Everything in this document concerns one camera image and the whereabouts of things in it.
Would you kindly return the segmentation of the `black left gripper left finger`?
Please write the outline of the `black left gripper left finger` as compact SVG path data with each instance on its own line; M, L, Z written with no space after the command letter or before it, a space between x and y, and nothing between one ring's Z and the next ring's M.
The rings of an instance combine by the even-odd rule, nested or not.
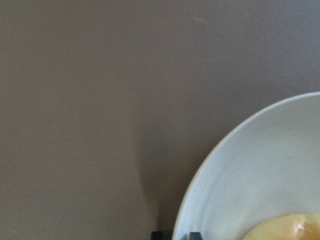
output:
M163 231L152 231L151 240L164 240L165 234Z

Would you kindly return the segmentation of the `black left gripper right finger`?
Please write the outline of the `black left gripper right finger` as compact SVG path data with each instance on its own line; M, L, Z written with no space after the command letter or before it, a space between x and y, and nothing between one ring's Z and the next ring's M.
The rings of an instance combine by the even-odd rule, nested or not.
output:
M189 240L202 240L200 232L189 232Z

